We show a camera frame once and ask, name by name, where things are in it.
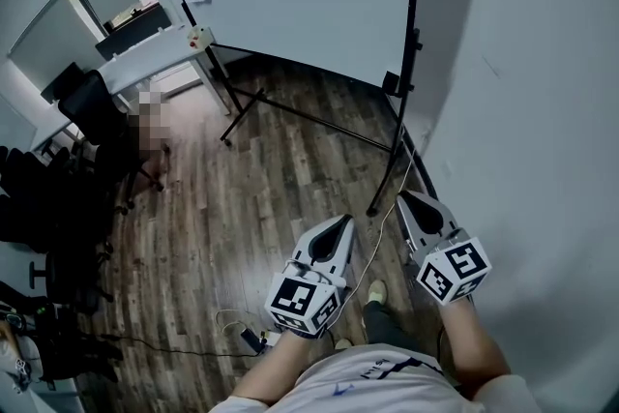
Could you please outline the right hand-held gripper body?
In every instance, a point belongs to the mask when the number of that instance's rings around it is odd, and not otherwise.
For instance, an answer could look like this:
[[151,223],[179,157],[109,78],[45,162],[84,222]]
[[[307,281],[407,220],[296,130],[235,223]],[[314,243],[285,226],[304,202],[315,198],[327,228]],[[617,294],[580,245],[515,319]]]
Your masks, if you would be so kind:
[[492,270],[479,239],[463,228],[420,247],[412,258],[420,267],[416,282],[441,306],[468,298]]

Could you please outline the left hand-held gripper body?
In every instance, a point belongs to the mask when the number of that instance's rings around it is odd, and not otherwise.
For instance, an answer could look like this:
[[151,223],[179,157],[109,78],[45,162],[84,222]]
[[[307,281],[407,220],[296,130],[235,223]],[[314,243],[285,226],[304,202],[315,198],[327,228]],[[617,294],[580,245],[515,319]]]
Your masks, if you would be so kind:
[[338,320],[347,288],[346,265],[318,266],[288,259],[274,273],[264,308],[274,322],[309,339]]

